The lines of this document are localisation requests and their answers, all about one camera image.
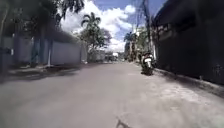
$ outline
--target roof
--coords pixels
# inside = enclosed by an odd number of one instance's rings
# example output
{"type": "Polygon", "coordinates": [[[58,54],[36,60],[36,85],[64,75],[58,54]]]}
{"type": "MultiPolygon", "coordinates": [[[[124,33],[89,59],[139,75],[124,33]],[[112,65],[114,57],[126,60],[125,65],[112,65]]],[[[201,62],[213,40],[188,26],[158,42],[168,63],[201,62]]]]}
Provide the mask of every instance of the roof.
{"type": "Polygon", "coordinates": [[[51,29],[47,35],[53,39],[53,41],[60,43],[79,43],[81,40],[72,34],[69,34],[61,29],[51,29]]]}

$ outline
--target white cloud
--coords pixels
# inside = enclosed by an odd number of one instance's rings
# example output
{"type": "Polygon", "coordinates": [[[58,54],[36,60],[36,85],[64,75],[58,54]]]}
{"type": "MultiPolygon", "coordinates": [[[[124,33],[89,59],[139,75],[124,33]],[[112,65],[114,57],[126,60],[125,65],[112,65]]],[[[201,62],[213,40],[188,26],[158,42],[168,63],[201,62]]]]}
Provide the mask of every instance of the white cloud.
{"type": "Polygon", "coordinates": [[[108,30],[112,36],[111,45],[109,49],[114,51],[123,51],[124,42],[116,40],[116,34],[124,30],[130,30],[132,25],[127,22],[128,17],[135,13],[135,7],[127,5],[125,9],[112,8],[107,10],[100,10],[93,1],[85,0],[85,8],[79,13],[74,14],[73,12],[67,12],[66,19],[62,20],[62,29],[68,32],[80,32],[83,28],[81,27],[82,17],[85,14],[94,12],[96,16],[101,18],[100,27],[108,30]]]}
{"type": "Polygon", "coordinates": [[[128,5],[125,8],[125,13],[134,14],[136,11],[135,7],[132,5],[128,5]]]}

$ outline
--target asphalt road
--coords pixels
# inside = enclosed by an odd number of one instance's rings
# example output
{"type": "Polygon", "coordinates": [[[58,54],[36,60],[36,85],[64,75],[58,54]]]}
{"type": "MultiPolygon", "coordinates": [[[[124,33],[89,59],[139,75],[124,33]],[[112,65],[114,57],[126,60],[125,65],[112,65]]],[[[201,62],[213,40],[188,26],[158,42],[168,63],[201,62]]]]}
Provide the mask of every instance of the asphalt road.
{"type": "Polygon", "coordinates": [[[0,86],[0,128],[223,128],[224,100],[129,63],[0,86]]]}

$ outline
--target concrete wall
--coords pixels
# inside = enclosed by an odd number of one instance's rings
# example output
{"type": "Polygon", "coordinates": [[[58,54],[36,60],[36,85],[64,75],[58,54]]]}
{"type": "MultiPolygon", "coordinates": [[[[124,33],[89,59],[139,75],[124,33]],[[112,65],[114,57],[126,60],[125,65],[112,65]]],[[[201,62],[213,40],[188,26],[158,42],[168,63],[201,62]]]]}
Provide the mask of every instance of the concrete wall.
{"type": "Polygon", "coordinates": [[[51,53],[51,65],[79,64],[81,45],[75,43],[54,42],[51,53]]]}

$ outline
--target motorcycle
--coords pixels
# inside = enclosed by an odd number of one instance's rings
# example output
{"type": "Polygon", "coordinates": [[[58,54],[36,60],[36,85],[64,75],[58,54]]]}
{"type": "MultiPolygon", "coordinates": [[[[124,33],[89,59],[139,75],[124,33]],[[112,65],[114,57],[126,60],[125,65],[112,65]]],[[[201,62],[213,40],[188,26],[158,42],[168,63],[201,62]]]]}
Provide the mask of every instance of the motorcycle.
{"type": "Polygon", "coordinates": [[[144,56],[143,63],[142,63],[142,73],[145,75],[153,75],[153,66],[152,66],[152,57],[151,56],[144,56]]]}

